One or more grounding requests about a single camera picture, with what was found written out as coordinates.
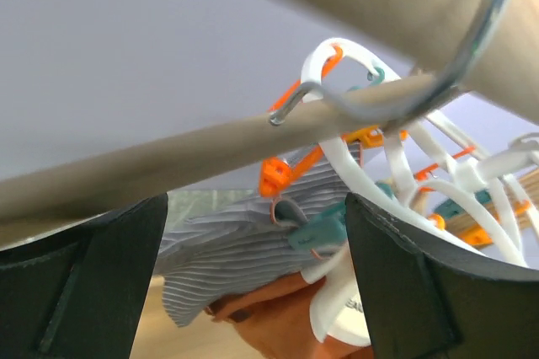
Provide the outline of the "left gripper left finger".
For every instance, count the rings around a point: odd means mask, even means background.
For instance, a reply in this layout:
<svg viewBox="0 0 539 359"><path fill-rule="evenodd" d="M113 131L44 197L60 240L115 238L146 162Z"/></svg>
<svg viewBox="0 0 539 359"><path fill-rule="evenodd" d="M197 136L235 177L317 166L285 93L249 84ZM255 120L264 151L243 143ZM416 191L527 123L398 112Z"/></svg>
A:
<svg viewBox="0 0 539 359"><path fill-rule="evenodd" d="M3 358L127 358L168 215L160 195L1 253Z"/></svg>

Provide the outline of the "wooden clip hanger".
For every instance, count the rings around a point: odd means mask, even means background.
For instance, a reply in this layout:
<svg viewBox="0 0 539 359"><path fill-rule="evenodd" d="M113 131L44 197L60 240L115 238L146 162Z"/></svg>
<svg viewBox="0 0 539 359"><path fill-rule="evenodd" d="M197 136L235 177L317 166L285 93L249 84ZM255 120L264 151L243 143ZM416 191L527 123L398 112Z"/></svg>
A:
<svg viewBox="0 0 539 359"><path fill-rule="evenodd" d="M333 93L307 82L277 110L168 137L1 184L1 246L33 242L136 201L362 126L394 133L456 95L506 0L482 0L455 58L436 77Z"/></svg>

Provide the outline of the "white round clip hanger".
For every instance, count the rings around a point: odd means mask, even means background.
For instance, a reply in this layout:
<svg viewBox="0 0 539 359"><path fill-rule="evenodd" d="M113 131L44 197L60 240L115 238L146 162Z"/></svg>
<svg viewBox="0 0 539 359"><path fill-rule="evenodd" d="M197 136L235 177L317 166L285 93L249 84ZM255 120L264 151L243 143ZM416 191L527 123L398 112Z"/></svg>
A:
<svg viewBox="0 0 539 359"><path fill-rule="evenodd" d="M490 154L441 111L430 112L401 135L376 127L349 137L363 148L384 151L390 177L374 181L360 166L359 152L345 137L321 143L298 164L301 180L328 171L348 188L400 218L465 249L495 246L503 259L526 267L520 225L538 229L538 173L516 173L538 165L538 141L520 137Z"/></svg>

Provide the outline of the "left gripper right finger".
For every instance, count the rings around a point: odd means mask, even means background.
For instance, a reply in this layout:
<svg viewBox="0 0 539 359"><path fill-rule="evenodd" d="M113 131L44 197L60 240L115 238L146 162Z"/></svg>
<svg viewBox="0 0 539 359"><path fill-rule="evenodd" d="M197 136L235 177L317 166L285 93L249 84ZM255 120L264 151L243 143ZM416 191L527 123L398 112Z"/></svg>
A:
<svg viewBox="0 0 539 359"><path fill-rule="evenodd" d="M470 252L348 194L376 358L536 358L538 272Z"/></svg>

